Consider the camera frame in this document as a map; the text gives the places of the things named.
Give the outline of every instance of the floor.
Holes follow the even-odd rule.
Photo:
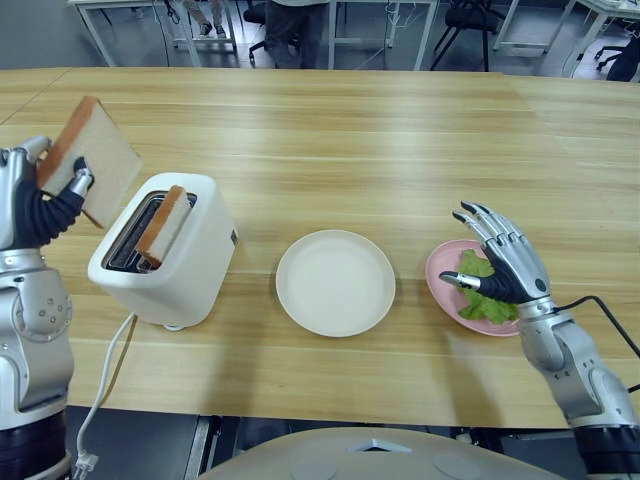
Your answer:
[[[119,65],[189,65],[186,50],[173,48],[172,35],[176,34],[176,30],[167,22],[161,3],[158,2],[156,7],[158,17],[152,8],[143,9],[141,19],[136,18],[129,9],[109,10],[107,15],[112,25],[99,12],[94,12],[101,35]],[[497,9],[506,12],[506,5],[497,3]],[[524,6],[518,10],[512,24],[510,39],[524,42],[547,38],[560,16],[563,2],[525,0],[522,5]],[[0,69],[104,65],[87,35],[81,18],[75,9],[67,6],[63,0],[20,0],[3,6],[0,16],[0,43],[11,45],[11,48],[3,48],[0,51]],[[239,6],[244,10],[246,3],[240,1]],[[444,30],[443,6],[437,12],[428,50],[433,49]],[[235,54],[228,46],[202,48],[200,58],[205,67],[253,67],[249,62],[248,48],[263,38],[264,29],[258,25],[241,23],[235,3],[232,2],[230,7],[238,52]],[[210,15],[207,8],[203,10]],[[364,50],[338,48],[336,68],[411,69],[425,14],[424,6],[404,5],[399,22],[401,28],[398,30],[394,47],[382,49],[386,26],[384,5],[352,4],[346,12],[342,7],[338,15],[339,35],[374,37],[379,39],[379,45],[374,44],[372,48]],[[491,69],[510,75],[559,76],[576,38],[585,31],[586,17],[586,10],[576,8],[553,49],[546,55],[533,50],[491,52]],[[624,37],[619,29],[613,27],[600,41],[616,44],[624,41]],[[481,70],[482,52],[479,42],[478,32],[464,32],[454,43],[439,69]],[[321,52],[318,67],[326,68],[327,49],[323,48]],[[273,67],[264,50],[256,52],[255,67]],[[601,78],[602,75],[592,67],[590,64],[586,65],[580,75]],[[426,70],[428,65],[423,65],[422,68]],[[67,411],[67,443],[74,455],[75,435],[86,413],[87,409],[79,407],[69,407]],[[102,409],[96,415],[86,437],[88,450],[101,456],[100,463],[90,478],[191,480],[195,477],[189,461],[198,450],[194,439],[198,438],[197,432],[201,424],[202,417]],[[222,434],[216,444],[216,455],[207,462],[209,466],[275,436],[310,428],[347,426],[331,422],[230,418],[223,419],[220,425],[216,428]],[[402,428],[421,429],[446,436],[452,434],[452,430],[445,427]],[[560,438],[556,437],[557,434],[554,434],[544,439],[525,440],[507,436],[503,437],[500,443],[507,455],[546,468],[565,478],[584,478],[584,467],[573,438],[566,434]]]
[[[506,0],[496,0],[496,9],[506,13]],[[521,2],[508,35],[510,40],[520,42],[544,41],[547,39],[560,17],[562,0],[525,0]],[[246,2],[230,2],[232,22],[238,42],[237,54],[230,45],[204,45],[199,47],[200,59],[205,67],[251,68],[248,49],[262,40],[264,28],[240,22],[238,9],[244,11]],[[202,3],[202,10],[210,16],[208,6]],[[338,69],[387,69],[410,70],[413,68],[418,43],[426,16],[424,5],[404,4],[398,22],[398,33],[393,48],[382,49],[385,34],[385,5],[350,4],[341,6],[338,12],[338,34],[341,36],[362,36],[379,39],[370,48],[338,47],[335,67]],[[429,37],[427,51],[433,49],[444,31],[443,2],[438,9],[433,31]],[[142,18],[137,18],[130,9],[110,9],[107,18],[99,11],[92,15],[108,50],[121,66],[189,66],[189,56],[184,46],[173,47],[173,37],[180,36],[179,30],[166,16],[166,9],[158,1],[154,9],[143,8]],[[539,50],[501,49],[491,52],[491,70],[509,75],[560,76],[572,46],[588,26],[585,25],[586,9],[576,7],[555,42],[551,51],[543,55]],[[28,25],[30,34],[25,35]],[[608,43],[624,41],[621,30],[611,27],[605,38]],[[11,42],[12,48],[0,52],[0,69],[31,68],[53,66],[101,66],[102,57],[94,47],[86,32],[82,19],[73,7],[62,0],[43,2],[41,0],[20,0],[12,2],[0,17],[0,42]],[[327,32],[324,35],[327,43]],[[477,71],[482,69],[482,49],[480,33],[465,31],[451,47],[438,66],[439,70]],[[328,49],[321,48],[318,68],[326,68]],[[427,70],[428,62],[422,66]],[[257,68],[272,68],[269,55],[260,49],[255,53]],[[593,78],[601,78],[597,72]]]

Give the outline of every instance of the white plate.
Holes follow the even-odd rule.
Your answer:
[[[282,307],[300,326],[319,335],[348,337],[385,317],[396,279],[374,243],[344,230],[321,230],[285,252],[276,289]]]

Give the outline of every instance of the lettuce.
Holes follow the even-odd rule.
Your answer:
[[[493,274],[493,267],[489,260],[480,258],[473,250],[462,252],[462,261],[458,266],[458,272],[474,277],[488,277]],[[502,325],[508,320],[517,320],[518,309],[515,305],[499,302],[491,298],[484,297],[478,292],[468,288],[459,288],[467,297],[469,305],[458,313],[467,320],[483,320],[488,318],[495,325]]]

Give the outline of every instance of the toast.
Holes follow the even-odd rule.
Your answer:
[[[138,240],[135,250],[151,265],[160,267],[190,211],[186,190],[172,186]]]
[[[142,168],[142,159],[95,97],[82,99],[38,165],[38,187],[59,194],[74,177],[78,157],[85,158],[95,178],[82,210],[97,226],[107,227]]]

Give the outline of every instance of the pink plate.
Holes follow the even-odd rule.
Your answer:
[[[493,337],[518,335],[518,320],[509,321],[502,325],[494,325],[489,319],[467,320],[458,314],[460,310],[469,304],[467,298],[456,287],[440,280],[438,275],[445,270],[457,270],[462,252],[469,249],[475,250],[478,256],[486,258],[485,254],[482,253],[480,244],[475,240],[451,240],[431,252],[425,266],[429,290],[431,290],[438,305],[460,325]]]

